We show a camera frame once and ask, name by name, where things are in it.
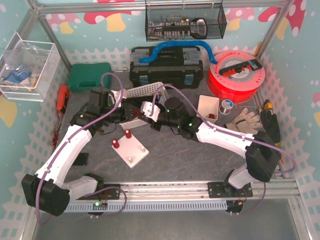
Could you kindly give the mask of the white peg base plate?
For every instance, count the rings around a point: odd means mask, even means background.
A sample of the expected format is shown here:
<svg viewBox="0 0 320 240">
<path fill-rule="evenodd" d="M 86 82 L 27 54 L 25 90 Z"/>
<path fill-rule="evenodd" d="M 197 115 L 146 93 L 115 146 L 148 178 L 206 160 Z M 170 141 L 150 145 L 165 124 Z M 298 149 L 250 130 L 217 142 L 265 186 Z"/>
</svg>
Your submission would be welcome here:
<svg viewBox="0 0 320 240">
<path fill-rule="evenodd" d="M 129 139 L 124 135 L 117 140 L 119 148 L 113 148 L 112 142 L 111 147 L 131 169 L 149 154 L 147 148 L 133 135 Z"/>
</svg>

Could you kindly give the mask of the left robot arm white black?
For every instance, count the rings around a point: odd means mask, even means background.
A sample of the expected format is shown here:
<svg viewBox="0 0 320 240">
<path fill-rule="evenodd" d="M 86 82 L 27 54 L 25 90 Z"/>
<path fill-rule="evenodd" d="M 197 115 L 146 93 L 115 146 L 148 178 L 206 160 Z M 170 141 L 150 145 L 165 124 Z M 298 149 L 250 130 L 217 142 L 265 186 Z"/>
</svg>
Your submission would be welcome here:
<svg viewBox="0 0 320 240">
<path fill-rule="evenodd" d="M 119 83 L 119 91 L 111 91 L 104 85 L 91 90 L 92 103 L 87 103 L 71 119 L 70 125 L 60 144 L 35 174 L 26 174 L 21 185 L 26 202 L 35 208 L 37 223 L 47 223 L 41 219 L 41 212 L 60 216 L 68 204 L 82 197 L 96 196 L 103 192 L 124 191 L 119 186 L 104 186 L 103 178 L 88 173 L 77 180 L 65 182 L 66 175 L 81 150 L 90 142 L 104 121 L 111 121 L 111 115 L 120 109 L 125 97 L 121 79 L 113 72 L 104 73 L 100 79 L 113 76 Z"/>
</svg>

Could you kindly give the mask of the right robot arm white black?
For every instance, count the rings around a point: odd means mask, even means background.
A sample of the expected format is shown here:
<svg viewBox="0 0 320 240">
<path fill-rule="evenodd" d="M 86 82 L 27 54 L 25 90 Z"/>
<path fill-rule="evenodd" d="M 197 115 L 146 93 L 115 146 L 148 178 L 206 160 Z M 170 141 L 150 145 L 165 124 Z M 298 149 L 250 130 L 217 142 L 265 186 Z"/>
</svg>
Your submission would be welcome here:
<svg viewBox="0 0 320 240">
<path fill-rule="evenodd" d="M 160 85 L 155 90 L 152 101 L 144 102 L 140 111 L 158 129 L 162 126 L 173 127 L 187 140 L 212 144 L 243 157 L 245 164 L 232 170 L 227 177 L 227 184 L 233 188 L 241 189 L 253 181 L 269 182 L 282 155 L 292 161 L 292 168 L 283 171 L 283 174 L 291 173 L 297 168 L 297 161 L 292 155 L 275 146 L 264 131 L 256 134 L 237 132 L 205 120 L 199 112 L 190 116 L 186 106 L 176 97 L 167 99 L 164 109 L 160 109 L 156 105 L 156 99 L 159 91 L 165 87 L 166 84 Z"/>
</svg>

